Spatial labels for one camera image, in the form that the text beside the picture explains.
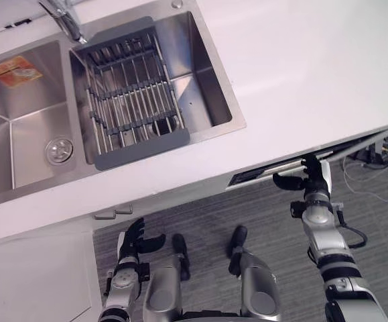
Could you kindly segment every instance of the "faucet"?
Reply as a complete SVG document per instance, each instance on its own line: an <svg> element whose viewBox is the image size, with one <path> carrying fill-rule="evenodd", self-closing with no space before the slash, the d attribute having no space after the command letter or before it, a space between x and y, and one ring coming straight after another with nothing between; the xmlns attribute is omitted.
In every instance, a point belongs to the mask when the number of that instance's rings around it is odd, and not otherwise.
<svg viewBox="0 0 388 322"><path fill-rule="evenodd" d="M54 18L62 31L75 42L86 43L86 39L80 32L77 16L70 0L39 0L38 3Z"/></svg>

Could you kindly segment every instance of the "white cabinet door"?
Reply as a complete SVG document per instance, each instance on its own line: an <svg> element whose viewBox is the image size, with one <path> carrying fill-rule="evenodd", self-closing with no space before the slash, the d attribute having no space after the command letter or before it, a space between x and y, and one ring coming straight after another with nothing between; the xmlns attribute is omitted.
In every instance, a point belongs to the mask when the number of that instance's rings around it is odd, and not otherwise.
<svg viewBox="0 0 388 322"><path fill-rule="evenodd" d="M90 233L0 244L0 322L96 321L100 309Z"/></svg>

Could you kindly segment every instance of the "white countertop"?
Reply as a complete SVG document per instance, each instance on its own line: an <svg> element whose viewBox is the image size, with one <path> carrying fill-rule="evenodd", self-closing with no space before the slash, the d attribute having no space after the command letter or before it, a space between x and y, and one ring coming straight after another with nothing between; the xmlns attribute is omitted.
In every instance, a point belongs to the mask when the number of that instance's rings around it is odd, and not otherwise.
<svg viewBox="0 0 388 322"><path fill-rule="evenodd" d="M88 22L144 2L76 10ZM388 126L388 1L198 5L247 127L0 204L0 238ZM56 32L49 17L2 32L0 53Z"/></svg>

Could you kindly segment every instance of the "gray carpet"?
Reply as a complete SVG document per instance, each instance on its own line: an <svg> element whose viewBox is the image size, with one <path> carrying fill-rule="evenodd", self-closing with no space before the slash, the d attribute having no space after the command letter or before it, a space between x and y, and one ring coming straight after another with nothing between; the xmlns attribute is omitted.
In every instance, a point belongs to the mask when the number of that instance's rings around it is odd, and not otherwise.
<svg viewBox="0 0 388 322"><path fill-rule="evenodd" d="M351 167L356 179L370 178L375 170ZM355 189L379 193L388 199L388 171L366 182L349 181ZM354 250L363 276L369 281L388 316L388 203L369 195L355 195L343 180L339 162L332 165L332 200L344 202L349 225L368 237L365 248ZM192 277L182 283L184 311L202 309L238 312L240 282L228 271L224 247L239 223L249 229L246 247L267 262L277 276L283 303L283 321L325 321L325 296L322 279L307 258L308 240L301 221L292 219L289 203L302 198L301 192L281 191L271 181L254 184L228 193L208 197L145 216L146 237L183 233L188 243ZM130 223L109 226L94 233L100 286L103 291L108 269L116 262L120 231ZM357 240L343 231L348 242ZM172 253L170 242L154 254L141 256L151 262L151 271ZM142 296L133 317L141 321Z"/></svg>

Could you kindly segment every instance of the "stainless steel sink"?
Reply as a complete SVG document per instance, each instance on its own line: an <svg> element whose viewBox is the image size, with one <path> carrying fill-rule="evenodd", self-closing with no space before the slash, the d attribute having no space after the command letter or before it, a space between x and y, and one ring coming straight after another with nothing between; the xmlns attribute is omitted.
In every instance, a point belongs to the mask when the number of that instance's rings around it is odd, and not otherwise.
<svg viewBox="0 0 388 322"><path fill-rule="evenodd" d="M153 21L168 70L168 84L163 82L162 90L173 90L181 122L190 134L189 144L244 127L195 1L185 0L181 8L168 0L156 1L90 22L82 29L93 42L95 34L108 35L115 27L144 17ZM94 140L88 110L86 64L80 55L83 47L61 33L0 56L0 64L21 56L29 63L24 69L41 74L14 87L3 84L0 76L0 202L99 172L94 158L99 154L97 142L101 142ZM141 129L126 131L123 145L133 144L130 133L140 141L157 134L152 123L146 130L146 134ZM118 133L111 140L123 147Z"/></svg>
<svg viewBox="0 0 388 322"><path fill-rule="evenodd" d="M74 170L72 153L58 162L58 142L72 140L60 46L50 42L18 56L42 76L14 87L0 80L0 193Z"/></svg>

